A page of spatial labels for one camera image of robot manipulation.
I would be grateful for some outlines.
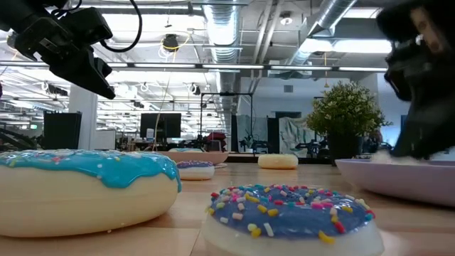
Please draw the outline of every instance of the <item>column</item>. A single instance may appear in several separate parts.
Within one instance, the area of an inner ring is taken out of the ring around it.
[[[79,149],[95,149],[98,95],[77,85],[71,85],[69,113],[82,113]]]

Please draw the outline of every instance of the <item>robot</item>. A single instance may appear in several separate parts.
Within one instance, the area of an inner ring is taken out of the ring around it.
[[[65,11],[67,1],[1,0],[0,29],[17,33],[14,46],[24,56],[35,60],[39,53],[55,75],[112,99],[105,80],[112,69],[94,58],[91,47],[106,47],[112,32],[97,9]],[[51,6],[57,10],[49,13]],[[385,79],[401,100],[411,102],[393,156],[420,159],[455,145],[455,31],[449,23],[454,7],[454,0],[401,1],[377,17],[393,45]]]

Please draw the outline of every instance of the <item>pink bowl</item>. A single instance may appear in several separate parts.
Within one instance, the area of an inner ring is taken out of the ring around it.
[[[169,152],[169,151],[159,151],[158,153],[163,154],[170,159],[178,162],[181,161],[209,161],[212,164],[217,165],[221,164],[229,156],[228,152]]]
[[[336,160],[349,183],[366,190],[426,203],[455,207],[455,161],[426,166],[373,164],[370,160]]]

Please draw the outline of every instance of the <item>wooden table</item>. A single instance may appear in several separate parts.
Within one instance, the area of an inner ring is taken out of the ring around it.
[[[256,164],[228,164],[225,169],[217,169],[210,181],[184,181],[183,192],[168,213],[147,223],[68,238],[0,238],[0,255],[207,256],[200,226],[209,194],[249,183],[310,185],[364,198],[377,215],[386,247],[384,255],[455,255],[455,209],[361,191],[330,166],[301,165],[297,171],[275,171],[261,170]]]

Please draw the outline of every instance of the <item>plant pot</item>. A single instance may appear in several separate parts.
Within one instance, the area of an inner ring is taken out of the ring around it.
[[[362,137],[358,135],[329,133],[327,140],[332,166],[336,159],[352,159],[361,153]]]

